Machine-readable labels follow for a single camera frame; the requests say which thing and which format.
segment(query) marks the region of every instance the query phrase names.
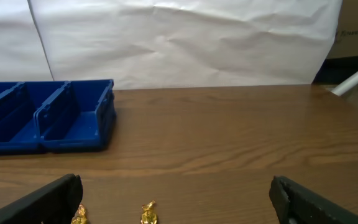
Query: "gold foil wrapped candy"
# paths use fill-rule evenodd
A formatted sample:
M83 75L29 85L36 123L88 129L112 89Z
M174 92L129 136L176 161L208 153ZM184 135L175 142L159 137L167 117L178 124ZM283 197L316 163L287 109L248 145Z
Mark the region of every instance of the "gold foil wrapped candy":
M148 203L147 205L143 205L143 214L142 218L140 219L141 224L157 224L157 215L153 210L153 206L155 201Z
M88 219L86 218L86 210L84 205L80 205L77 210L78 216L71 221L71 224L87 224Z

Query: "brown cardboard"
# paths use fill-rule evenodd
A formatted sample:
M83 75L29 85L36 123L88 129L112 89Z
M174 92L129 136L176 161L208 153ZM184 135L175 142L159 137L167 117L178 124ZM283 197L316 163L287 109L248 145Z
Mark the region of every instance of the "brown cardboard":
M358 0L343 0L336 38L327 58L358 56Z

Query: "white pipe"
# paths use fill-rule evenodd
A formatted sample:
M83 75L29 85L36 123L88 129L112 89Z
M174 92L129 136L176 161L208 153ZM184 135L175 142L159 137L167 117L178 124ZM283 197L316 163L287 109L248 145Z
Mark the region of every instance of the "white pipe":
M334 93L337 96L341 96L347 90L350 90L357 84L358 84L358 72L356 72L351 77L349 77L347 80L343 81L341 84L339 84L337 87L335 87L332 90L332 93Z

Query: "wooden table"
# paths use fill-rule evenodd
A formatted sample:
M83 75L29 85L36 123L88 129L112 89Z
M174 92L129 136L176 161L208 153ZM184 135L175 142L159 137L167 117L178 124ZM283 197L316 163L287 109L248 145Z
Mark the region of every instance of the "wooden table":
M278 223L287 177L358 214L358 108L317 86L115 91L108 149L0 157L0 207L80 174L92 224Z

